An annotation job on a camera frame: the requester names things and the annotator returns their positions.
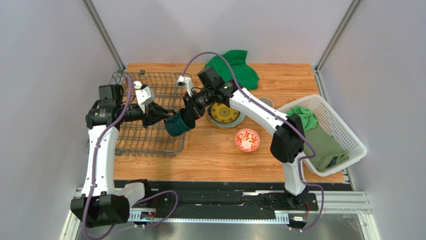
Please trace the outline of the dark green mug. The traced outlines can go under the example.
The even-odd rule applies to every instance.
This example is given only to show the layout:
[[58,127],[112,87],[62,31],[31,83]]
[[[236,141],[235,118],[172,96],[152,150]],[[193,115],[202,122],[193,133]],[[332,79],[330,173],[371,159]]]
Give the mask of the dark green mug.
[[196,127],[196,121],[185,121],[185,118],[180,111],[176,115],[166,119],[164,121],[164,126],[170,136],[178,137],[193,130]]

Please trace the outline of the yellow patterned small plate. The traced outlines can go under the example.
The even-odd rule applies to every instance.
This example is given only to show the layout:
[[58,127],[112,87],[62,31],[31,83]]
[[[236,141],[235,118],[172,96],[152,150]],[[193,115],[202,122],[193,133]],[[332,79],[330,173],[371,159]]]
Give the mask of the yellow patterned small plate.
[[240,112],[222,103],[214,103],[209,108],[209,115],[218,123],[230,124],[240,116]]

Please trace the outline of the light blue flower plate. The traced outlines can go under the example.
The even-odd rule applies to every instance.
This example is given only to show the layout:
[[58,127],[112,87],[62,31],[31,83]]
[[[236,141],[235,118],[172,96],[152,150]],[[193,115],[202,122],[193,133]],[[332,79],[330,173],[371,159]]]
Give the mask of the light blue flower plate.
[[236,121],[234,121],[232,123],[229,123],[229,124],[219,123],[219,122],[213,120],[213,118],[210,116],[210,114],[209,114],[210,106],[207,108],[207,112],[206,112],[207,113],[207,118],[208,118],[208,120],[210,121],[210,123],[212,125],[220,128],[220,129],[234,128],[234,127],[240,125],[245,120],[245,118],[246,118],[246,115],[239,111],[240,115],[239,115],[239,117],[238,117],[238,119]]

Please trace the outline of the beige cup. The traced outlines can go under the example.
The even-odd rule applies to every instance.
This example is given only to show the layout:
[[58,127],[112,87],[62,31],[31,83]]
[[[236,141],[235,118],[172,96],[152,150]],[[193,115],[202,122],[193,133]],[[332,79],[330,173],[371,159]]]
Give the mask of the beige cup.
[[258,98],[261,102],[265,103],[266,105],[268,105],[271,108],[274,108],[274,103],[271,99],[269,99],[268,97],[259,97]]

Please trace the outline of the white orange patterned bowl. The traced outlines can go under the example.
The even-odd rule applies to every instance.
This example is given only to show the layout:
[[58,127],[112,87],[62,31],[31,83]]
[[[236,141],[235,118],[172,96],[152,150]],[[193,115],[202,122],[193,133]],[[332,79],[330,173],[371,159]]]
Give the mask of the white orange patterned bowl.
[[251,153],[259,148],[261,139],[256,131],[244,128],[235,134],[234,143],[242,152]]

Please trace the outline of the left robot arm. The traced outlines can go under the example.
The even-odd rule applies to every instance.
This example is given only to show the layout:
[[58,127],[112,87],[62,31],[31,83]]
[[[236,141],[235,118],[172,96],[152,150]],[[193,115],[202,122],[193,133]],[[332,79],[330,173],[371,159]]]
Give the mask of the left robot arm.
[[85,117],[89,135],[86,180],[81,196],[71,200],[70,210],[87,228],[124,224],[131,207],[156,202],[146,179],[131,180],[116,191],[116,143],[121,123],[141,121],[147,127],[169,118],[172,111],[155,103],[155,93],[146,84],[136,81],[129,89],[135,90],[136,103],[123,102],[125,90],[120,84],[100,86],[99,99]]

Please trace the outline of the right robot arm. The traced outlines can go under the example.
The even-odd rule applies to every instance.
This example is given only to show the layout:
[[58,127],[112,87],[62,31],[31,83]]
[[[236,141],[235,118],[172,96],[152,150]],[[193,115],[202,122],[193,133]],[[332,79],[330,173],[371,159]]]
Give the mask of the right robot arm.
[[190,77],[182,74],[177,79],[176,86],[186,89],[184,108],[179,111],[184,126],[193,129],[196,120],[204,115],[205,108],[213,103],[225,104],[243,113],[271,135],[270,152],[282,163],[285,190],[297,202],[301,202],[308,190],[298,163],[305,141],[300,118],[297,115],[287,117],[285,113],[266,105],[235,79],[224,81],[213,67],[203,69],[198,77],[203,85],[199,91],[195,91]]

